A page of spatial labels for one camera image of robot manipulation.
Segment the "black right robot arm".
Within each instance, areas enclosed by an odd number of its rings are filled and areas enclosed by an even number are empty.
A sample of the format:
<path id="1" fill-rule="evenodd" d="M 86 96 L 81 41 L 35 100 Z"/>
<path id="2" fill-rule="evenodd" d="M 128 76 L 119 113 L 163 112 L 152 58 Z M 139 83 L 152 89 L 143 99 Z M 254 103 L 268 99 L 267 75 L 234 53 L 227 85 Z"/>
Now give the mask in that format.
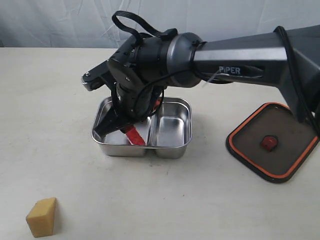
<path id="1" fill-rule="evenodd" d="M 298 122 L 320 132 L 320 28 L 309 26 L 205 42 L 183 33 L 169 41 L 130 37 L 106 62 L 99 80 L 111 90 L 112 107 L 94 128 L 105 136 L 157 111 L 167 87 L 246 83 L 276 87 Z"/>

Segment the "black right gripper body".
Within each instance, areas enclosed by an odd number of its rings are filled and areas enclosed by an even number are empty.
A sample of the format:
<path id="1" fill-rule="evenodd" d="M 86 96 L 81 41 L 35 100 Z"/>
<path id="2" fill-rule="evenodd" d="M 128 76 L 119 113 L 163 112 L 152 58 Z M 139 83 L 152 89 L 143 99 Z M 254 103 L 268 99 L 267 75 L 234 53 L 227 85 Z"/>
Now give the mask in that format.
<path id="1" fill-rule="evenodd" d="M 116 80 L 114 88 L 111 90 L 112 107 L 117 112 L 121 112 L 132 120 L 145 120 L 159 110 L 164 99 L 164 87 L 146 85 L 138 90 L 126 89 Z M 152 112 L 156 100 L 161 103 L 156 112 Z"/>

